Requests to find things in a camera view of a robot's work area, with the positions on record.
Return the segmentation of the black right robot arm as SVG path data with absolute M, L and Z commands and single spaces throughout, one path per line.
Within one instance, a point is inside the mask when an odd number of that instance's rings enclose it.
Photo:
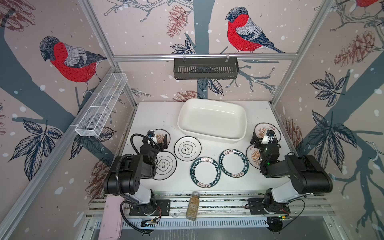
M 266 178 L 289 177 L 290 180 L 278 187 L 270 188 L 264 196 L 264 209 L 273 214 L 288 203 L 310 194 L 330 193 L 333 182 L 324 168 L 312 155 L 298 157 L 285 155 L 279 161 L 281 146 L 275 140 L 262 140 L 256 144 L 260 152 L 260 170 Z

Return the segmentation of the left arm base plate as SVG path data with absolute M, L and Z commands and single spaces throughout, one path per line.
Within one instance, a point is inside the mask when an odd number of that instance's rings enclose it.
M 130 217 L 169 216 L 171 208 L 170 200 L 156 200 L 145 205 L 131 206 Z

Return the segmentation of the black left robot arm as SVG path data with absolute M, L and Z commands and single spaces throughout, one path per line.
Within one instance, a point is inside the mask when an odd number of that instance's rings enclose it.
M 103 188 L 106 194 L 122 197 L 134 210 L 152 215 L 157 211 L 156 198 L 141 180 L 155 177 L 157 155 L 167 145 L 158 143 L 154 130 L 145 136 L 132 134 L 130 143 L 135 153 L 115 157 Z

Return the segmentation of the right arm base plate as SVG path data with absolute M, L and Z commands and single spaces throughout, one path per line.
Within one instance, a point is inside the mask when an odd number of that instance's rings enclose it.
M 277 203 L 271 200 L 266 203 L 264 199 L 248 199 L 248 207 L 251 215 L 290 215 L 288 204 Z

